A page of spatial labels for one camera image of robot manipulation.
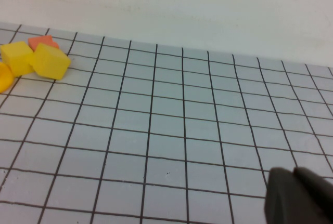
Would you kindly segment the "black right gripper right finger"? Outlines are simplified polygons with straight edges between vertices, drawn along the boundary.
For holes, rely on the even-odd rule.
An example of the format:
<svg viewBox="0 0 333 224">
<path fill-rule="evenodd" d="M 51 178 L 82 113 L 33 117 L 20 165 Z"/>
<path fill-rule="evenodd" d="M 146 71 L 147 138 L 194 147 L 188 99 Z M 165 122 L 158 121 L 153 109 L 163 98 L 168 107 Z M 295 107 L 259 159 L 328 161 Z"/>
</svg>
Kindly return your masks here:
<svg viewBox="0 0 333 224">
<path fill-rule="evenodd" d="M 293 174 L 301 182 L 323 215 L 332 223 L 332 184 L 305 167 L 297 167 Z"/>
</svg>

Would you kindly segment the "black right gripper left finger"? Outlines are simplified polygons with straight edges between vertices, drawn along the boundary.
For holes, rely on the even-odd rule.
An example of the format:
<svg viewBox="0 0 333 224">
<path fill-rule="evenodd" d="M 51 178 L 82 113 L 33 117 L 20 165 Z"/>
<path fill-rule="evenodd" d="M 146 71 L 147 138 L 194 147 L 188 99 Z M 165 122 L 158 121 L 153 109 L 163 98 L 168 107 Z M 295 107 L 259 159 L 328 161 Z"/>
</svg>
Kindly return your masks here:
<svg viewBox="0 0 333 224">
<path fill-rule="evenodd" d="M 292 172 L 270 170 L 264 213 L 267 223 L 324 223 L 322 210 Z"/>
</svg>

